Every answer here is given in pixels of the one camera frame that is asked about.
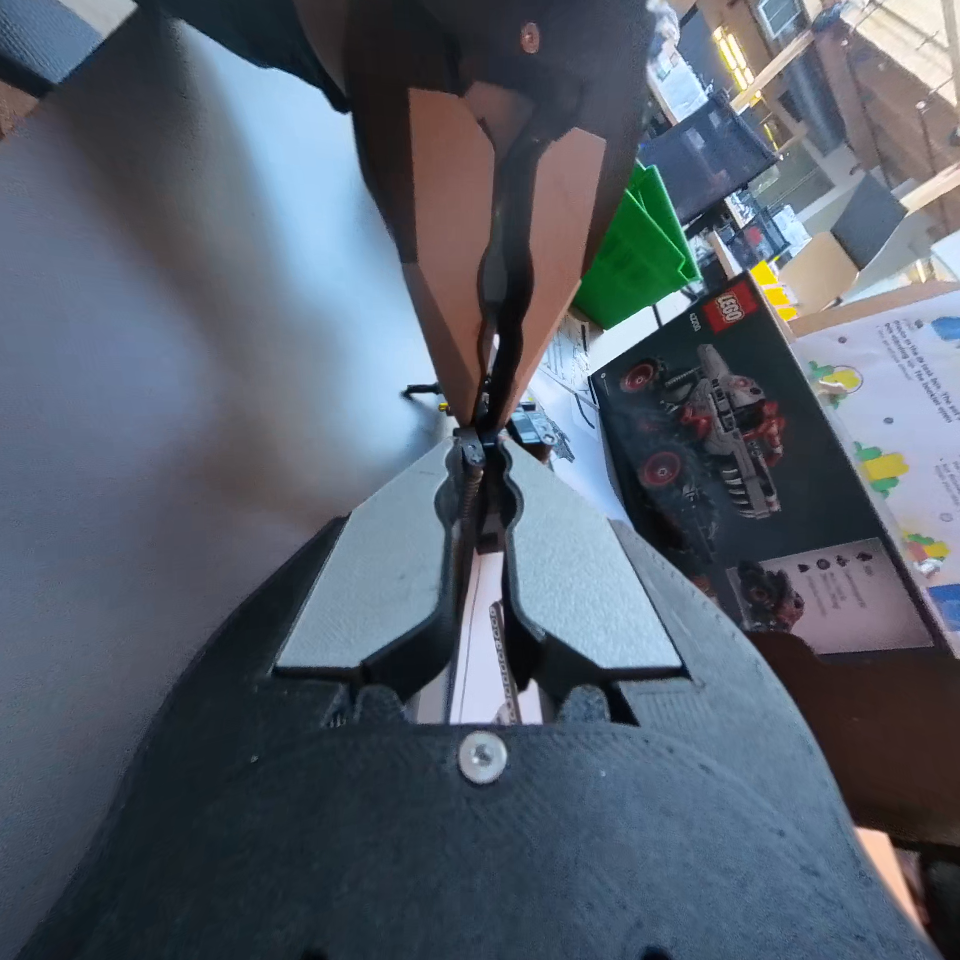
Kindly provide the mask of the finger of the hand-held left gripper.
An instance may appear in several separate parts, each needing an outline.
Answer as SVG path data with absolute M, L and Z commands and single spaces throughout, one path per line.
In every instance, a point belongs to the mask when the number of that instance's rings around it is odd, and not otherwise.
M 506 291 L 481 431 L 510 419 L 581 284 L 606 142 L 580 127 L 511 153 L 500 192 Z
M 434 370 L 460 426 L 484 377 L 479 269 L 490 242 L 494 148 L 453 94 L 409 92 L 414 258 L 407 288 Z

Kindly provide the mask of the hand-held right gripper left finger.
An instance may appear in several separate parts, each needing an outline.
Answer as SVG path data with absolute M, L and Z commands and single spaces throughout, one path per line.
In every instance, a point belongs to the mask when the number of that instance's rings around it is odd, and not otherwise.
M 411 698 L 450 663 L 460 447 L 445 438 L 352 511 L 274 662 L 284 678 Z

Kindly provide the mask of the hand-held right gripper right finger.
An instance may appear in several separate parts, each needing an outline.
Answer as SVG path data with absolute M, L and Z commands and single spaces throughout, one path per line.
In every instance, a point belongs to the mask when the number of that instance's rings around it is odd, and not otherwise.
M 547 694 L 685 675 L 680 653 L 605 514 L 514 440 L 499 447 L 506 652 Z

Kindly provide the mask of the black grey lego model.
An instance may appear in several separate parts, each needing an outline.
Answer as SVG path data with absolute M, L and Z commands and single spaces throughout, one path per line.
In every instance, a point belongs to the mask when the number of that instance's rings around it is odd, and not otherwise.
M 559 429 L 534 395 L 527 392 L 497 440 L 480 438 L 468 429 L 455 428 L 453 434 L 456 447 L 461 451 L 458 484 L 464 541 L 480 554 L 501 551 L 505 525 L 513 518 L 516 507 L 503 501 L 506 462 L 500 445 L 512 440 L 534 460 L 547 466 L 558 445 Z

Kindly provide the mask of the lego instruction booklet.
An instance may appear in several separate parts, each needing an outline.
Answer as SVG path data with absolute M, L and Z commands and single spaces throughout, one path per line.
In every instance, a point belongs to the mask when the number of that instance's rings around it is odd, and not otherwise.
M 566 395 L 538 370 L 527 393 L 558 428 L 558 444 L 547 467 L 600 513 L 625 521 L 626 511 L 608 471 L 600 417 L 595 435 L 578 426 Z M 442 691 L 453 724 L 539 724 L 549 714 L 537 685 L 531 681 L 520 690 L 508 664 L 502 569 L 502 550 L 473 555 L 457 654 L 440 679 L 418 696 L 418 721 L 433 720 Z

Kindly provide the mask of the lego sticker sheet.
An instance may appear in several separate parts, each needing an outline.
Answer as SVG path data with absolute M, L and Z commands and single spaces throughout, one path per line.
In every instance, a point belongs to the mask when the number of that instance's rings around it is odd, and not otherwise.
M 592 435 L 599 426 L 598 399 L 591 380 L 594 346 L 603 329 L 575 310 L 561 318 L 541 357 L 538 373 L 565 394 L 577 426 Z

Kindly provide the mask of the black lego box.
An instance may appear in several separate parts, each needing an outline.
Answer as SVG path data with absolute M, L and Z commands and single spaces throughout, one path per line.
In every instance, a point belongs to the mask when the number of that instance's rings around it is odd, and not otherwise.
M 827 657 L 948 651 L 749 272 L 590 381 L 633 528 L 744 632 Z

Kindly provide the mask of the green plastic bin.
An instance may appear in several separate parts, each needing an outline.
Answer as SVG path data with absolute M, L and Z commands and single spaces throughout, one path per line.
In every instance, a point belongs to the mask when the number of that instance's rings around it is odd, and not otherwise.
M 635 164 L 573 307 L 597 327 L 611 330 L 701 281 L 658 169 Z

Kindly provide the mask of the black storage crate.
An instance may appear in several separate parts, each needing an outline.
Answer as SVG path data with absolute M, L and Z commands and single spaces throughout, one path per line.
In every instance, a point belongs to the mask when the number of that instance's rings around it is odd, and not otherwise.
M 774 167 L 778 156 L 723 92 L 666 132 L 639 144 L 637 161 L 656 168 L 678 222 L 688 227 Z

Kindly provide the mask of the yellow blocks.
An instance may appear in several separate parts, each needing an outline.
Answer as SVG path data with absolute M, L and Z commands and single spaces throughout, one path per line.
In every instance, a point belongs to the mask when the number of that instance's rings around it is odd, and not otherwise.
M 749 273 L 782 322 L 789 325 L 799 317 L 797 295 L 783 283 L 775 265 L 762 260 L 750 267 Z

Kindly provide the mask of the black chair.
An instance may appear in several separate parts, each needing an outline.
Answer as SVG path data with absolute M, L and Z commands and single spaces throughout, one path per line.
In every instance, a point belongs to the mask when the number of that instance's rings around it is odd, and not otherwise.
M 861 272 L 876 259 L 906 217 L 901 200 L 874 175 L 866 173 L 850 192 L 829 233 Z

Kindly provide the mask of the white printed poster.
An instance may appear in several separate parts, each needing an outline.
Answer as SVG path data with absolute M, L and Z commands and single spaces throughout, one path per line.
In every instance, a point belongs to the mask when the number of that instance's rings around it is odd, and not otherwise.
M 959 290 L 906 286 L 790 322 L 920 597 L 958 657 Z

